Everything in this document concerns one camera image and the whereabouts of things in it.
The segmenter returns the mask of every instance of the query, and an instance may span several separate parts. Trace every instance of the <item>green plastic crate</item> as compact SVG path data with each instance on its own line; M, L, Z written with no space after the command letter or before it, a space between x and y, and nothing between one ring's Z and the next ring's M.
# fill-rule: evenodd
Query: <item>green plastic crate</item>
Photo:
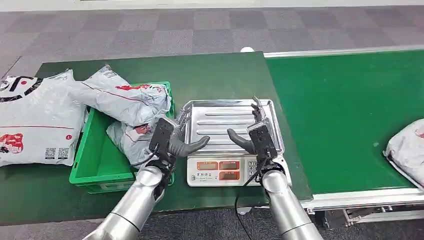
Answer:
M165 85L169 96L172 97L169 82L152 83ZM175 117L173 98L171 98L171 108L166 116L169 118ZM92 108L84 127L84 133L70 172L69 182L86 189L90 194L125 191L134 182L127 157L106 134L106 129L114 121L116 121L114 118ZM136 173L138 170L132 168L132 171ZM170 185L173 183L174 173L172 173L169 181Z

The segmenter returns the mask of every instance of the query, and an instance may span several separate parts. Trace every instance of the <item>silver tray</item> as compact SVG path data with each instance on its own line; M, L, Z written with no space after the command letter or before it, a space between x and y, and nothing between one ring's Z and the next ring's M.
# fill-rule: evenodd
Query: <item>silver tray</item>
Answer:
M271 125L272 140L279 154L284 152L283 138L274 103L261 99L266 117ZM234 144L227 134L227 129L233 129L245 139L250 139L247 127L255 123L252 114L252 99L233 100L192 100L184 105L186 127L185 143L200 140L210 136L207 146L193 155L248 154L244 149Z

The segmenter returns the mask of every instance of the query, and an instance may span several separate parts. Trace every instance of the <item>green table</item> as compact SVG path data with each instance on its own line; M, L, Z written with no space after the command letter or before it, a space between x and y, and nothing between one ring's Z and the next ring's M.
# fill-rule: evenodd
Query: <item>green table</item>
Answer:
M424 203L423 192L392 169L381 154L391 136L423 117L424 52L365 52L265 54L265 58L255 52L45 63L37 77L73 68L75 79L81 81L107 62L130 83L169 81L177 109L189 100L249 99L253 94L272 99L293 191L305 208ZM180 160L176 182L155 211L233 205L238 188L188 187L185 167ZM68 167L37 164L0 168L0 199L7 206L0 208L0 224L102 218L123 195L87 194L69 184L69 172ZM29 206L29 196L31 206L37 207L23 207ZM242 196L241 206L267 203L260 187L249 187Z
M131 84L169 81L177 110L190 100L251 99L253 95L273 100L284 135L285 157L293 175L294 192L299 199L312 198L261 52L45 63L36 76L44 78L72 68L74 78L83 81L106 62ZM0 179L3 178L0 199L7 206L0 208L0 224L103 218L124 194L88 194L69 183L69 174L70 168L66 166L30 164L0 168ZM180 159L175 183L167 188L166 197L155 211L231 207L238 189L189 187L186 162ZM240 206L267 204L261 187L246 188L241 196ZM29 205L29 198L36 208L22 207Z

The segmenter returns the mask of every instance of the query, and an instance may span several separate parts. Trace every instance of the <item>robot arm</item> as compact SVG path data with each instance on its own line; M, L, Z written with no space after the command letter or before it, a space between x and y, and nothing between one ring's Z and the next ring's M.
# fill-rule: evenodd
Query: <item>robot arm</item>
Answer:
M246 140L228 129L229 138L248 153L256 155L258 175L255 181L265 189L272 217L284 240L323 240L315 225L306 214L301 203L292 192L279 155L268 131L267 118L261 102L253 97L255 121L247 128L251 140Z
M180 126L161 118L154 131L149 149L158 156L141 167L134 183L96 230L83 240L135 240L155 205L164 197L169 177L177 157L187 157L209 141L184 144Z

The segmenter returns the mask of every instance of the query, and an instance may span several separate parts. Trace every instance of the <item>package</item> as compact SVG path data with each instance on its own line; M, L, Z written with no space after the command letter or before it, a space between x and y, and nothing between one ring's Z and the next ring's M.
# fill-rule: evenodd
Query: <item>package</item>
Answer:
M85 105L68 96L71 69L48 78L0 80L0 167L74 162Z
M130 86L109 65L73 84L69 95L131 127L149 123L156 114L165 114L171 108L165 85Z
M424 190L424 119L414 121L392 137L383 154L395 169Z
M123 122L116 121L106 130L107 135L118 149L128 158L131 165L145 161L151 151L149 144L155 132L158 120L165 117L164 114L157 114L153 119L144 125L132 127ZM147 164L141 164L136 168L144 167Z

